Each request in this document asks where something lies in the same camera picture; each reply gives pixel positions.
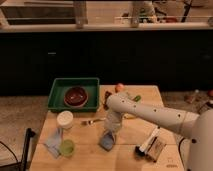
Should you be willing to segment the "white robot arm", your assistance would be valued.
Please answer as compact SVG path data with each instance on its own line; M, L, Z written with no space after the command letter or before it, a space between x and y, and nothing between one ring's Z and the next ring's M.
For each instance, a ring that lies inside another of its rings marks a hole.
M111 127L125 113L190 140L186 171L213 171L213 109L202 114L134 102L122 93L110 95L106 124Z

